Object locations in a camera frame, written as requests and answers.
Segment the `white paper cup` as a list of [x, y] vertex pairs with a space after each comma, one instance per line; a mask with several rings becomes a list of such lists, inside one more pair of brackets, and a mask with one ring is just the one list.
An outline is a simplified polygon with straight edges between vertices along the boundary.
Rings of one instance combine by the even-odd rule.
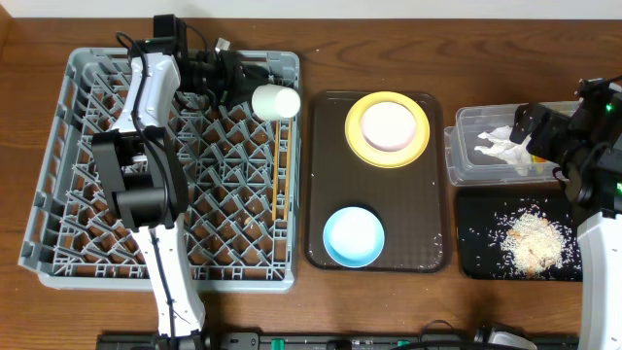
[[263, 85], [252, 94], [251, 107], [263, 121], [280, 121], [293, 118], [301, 108], [301, 99], [291, 87]]

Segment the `white tissue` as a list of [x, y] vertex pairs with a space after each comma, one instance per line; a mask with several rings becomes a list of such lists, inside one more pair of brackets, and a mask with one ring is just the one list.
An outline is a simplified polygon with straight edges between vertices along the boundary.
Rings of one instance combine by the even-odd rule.
[[474, 150], [486, 156], [503, 160], [514, 167], [521, 176], [527, 176], [526, 164], [532, 163], [532, 155], [527, 151], [527, 145], [531, 137], [527, 136], [522, 143], [516, 144], [509, 139], [512, 127], [509, 125], [501, 126], [492, 132], [482, 132], [478, 135], [479, 139], [487, 140], [491, 146], [475, 146]]

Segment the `leftover rice pile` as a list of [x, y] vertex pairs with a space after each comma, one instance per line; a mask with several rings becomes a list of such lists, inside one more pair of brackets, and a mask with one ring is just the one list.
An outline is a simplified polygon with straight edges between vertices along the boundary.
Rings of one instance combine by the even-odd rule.
[[484, 240], [485, 251], [475, 266], [491, 279], [576, 280], [582, 272], [570, 226], [555, 221], [538, 205], [503, 214], [496, 210], [492, 226], [472, 233]]

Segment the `pink small plate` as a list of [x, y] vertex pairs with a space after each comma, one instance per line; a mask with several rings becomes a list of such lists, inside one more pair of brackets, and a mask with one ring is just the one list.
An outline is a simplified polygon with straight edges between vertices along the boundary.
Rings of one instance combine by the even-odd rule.
[[361, 130], [363, 138], [373, 148], [383, 152], [397, 152], [414, 140], [416, 121], [401, 104], [380, 102], [363, 113]]

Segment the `yellow plate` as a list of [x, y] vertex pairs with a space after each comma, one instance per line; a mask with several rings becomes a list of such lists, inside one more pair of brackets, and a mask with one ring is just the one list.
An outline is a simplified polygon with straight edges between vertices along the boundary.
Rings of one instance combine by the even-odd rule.
[[[363, 138], [361, 130], [363, 113], [372, 105], [380, 102], [401, 104], [415, 118], [415, 138], [400, 151], [379, 151]], [[350, 108], [345, 120], [345, 137], [352, 152], [366, 163], [380, 168], [399, 168], [415, 161], [428, 147], [431, 135], [430, 120], [423, 108], [412, 98], [398, 92], [378, 91], [363, 96]]]

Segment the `light blue bowl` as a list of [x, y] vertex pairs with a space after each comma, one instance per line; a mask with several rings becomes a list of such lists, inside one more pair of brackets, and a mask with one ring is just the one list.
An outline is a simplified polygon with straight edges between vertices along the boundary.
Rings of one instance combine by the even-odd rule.
[[329, 257], [339, 266], [363, 268], [380, 257], [386, 235], [373, 212], [351, 206], [337, 210], [328, 218], [322, 240]]

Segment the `green yellow snack wrapper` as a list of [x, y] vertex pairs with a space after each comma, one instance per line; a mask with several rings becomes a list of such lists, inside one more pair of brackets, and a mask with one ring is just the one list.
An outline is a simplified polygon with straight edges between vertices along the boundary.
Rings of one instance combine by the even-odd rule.
[[534, 155], [531, 155], [531, 160], [534, 164], [551, 164], [551, 161]]

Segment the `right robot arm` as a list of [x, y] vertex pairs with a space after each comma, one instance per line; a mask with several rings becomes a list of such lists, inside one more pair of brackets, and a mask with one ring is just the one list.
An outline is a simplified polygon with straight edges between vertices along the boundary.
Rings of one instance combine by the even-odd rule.
[[582, 263], [578, 346], [621, 346], [621, 80], [580, 81], [568, 116], [541, 103], [520, 105], [509, 139], [555, 163], [571, 205]]

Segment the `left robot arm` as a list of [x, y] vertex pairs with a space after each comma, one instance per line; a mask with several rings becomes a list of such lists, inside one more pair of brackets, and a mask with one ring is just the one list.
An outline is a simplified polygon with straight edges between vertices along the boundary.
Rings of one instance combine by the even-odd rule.
[[109, 210], [121, 220], [145, 260], [158, 311], [155, 349], [206, 349], [205, 308], [193, 285], [184, 246], [189, 186], [166, 127], [177, 92], [204, 95], [211, 107], [250, 100], [269, 84], [238, 52], [192, 52], [190, 26], [174, 15], [154, 18], [154, 36], [119, 32], [131, 82], [119, 118], [91, 141]]

